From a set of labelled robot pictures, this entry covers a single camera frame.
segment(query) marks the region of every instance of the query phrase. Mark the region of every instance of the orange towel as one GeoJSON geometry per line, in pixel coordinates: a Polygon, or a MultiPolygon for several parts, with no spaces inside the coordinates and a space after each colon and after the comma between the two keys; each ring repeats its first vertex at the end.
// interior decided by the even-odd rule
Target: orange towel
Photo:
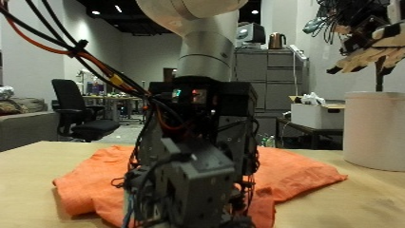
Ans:
{"type": "MultiPolygon", "coordinates": [[[[96,212],[114,226],[120,226],[122,189],[112,187],[112,179],[126,172],[132,146],[112,146],[95,152],[72,172],[53,180],[63,207],[71,215],[96,212]]],[[[256,191],[249,215],[256,227],[272,227],[274,202],[346,179],[334,167],[313,161],[286,150],[258,147],[261,167],[254,175],[256,191]]]]}

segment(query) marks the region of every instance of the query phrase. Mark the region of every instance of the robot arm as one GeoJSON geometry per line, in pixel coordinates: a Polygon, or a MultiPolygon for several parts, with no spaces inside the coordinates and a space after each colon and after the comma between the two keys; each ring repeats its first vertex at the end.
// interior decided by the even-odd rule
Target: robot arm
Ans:
{"type": "Polygon", "coordinates": [[[162,27],[182,37],[178,76],[226,82],[232,73],[238,11],[246,0],[137,0],[162,27]]]}
{"type": "Polygon", "coordinates": [[[258,168],[257,96],[249,83],[228,82],[236,10],[246,0],[137,2],[182,37],[182,47],[176,79],[149,86],[164,105],[148,109],[137,163],[125,175],[126,218],[133,213],[153,228],[253,227],[242,213],[254,183],[242,176],[258,168]]]}
{"type": "Polygon", "coordinates": [[[392,73],[396,64],[405,57],[405,1],[322,1],[326,21],[332,32],[346,35],[341,41],[341,54],[328,73],[357,72],[376,63],[377,76],[392,73]]]}

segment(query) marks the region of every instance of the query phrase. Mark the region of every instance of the filing cabinet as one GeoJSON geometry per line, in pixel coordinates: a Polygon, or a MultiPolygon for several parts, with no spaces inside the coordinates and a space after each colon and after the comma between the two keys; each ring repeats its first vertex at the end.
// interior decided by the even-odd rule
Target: filing cabinet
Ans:
{"type": "Polygon", "coordinates": [[[232,81],[249,82],[257,92],[260,134],[274,135],[276,118],[290,111],[290,95],[309,93],[308,67],[284,49],[238,48],[232,81]]]}

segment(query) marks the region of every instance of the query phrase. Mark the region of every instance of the table surface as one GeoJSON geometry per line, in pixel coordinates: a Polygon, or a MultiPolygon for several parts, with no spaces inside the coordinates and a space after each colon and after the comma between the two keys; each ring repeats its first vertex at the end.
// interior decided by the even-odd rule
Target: table surface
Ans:
{"type": "MultiPolygon", "coordinates": [[[[37,142],[0,153],[0,227],[112,227],[95,214],[72,218],[52,184],[108,146],[37,142]]],[[[336,166],[348,180],[278,204],[276,228],[404,227],[405,173],[357,166],[341,151],[292,151],[336,166]]]]}

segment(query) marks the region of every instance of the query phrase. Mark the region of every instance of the office chair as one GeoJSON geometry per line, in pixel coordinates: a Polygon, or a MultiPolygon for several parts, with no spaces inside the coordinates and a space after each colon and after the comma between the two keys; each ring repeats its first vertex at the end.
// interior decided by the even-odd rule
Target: office chair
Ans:
{"type": "Polygon", "coordinates": [[[89,143],[112,134],[118,123],[96,120],[97,112],[104,106],[87,106],[76,83],[72,80],[53,79],[52,86],[57,96],[53,108],[60,113],[59,135],[89,143]]]}

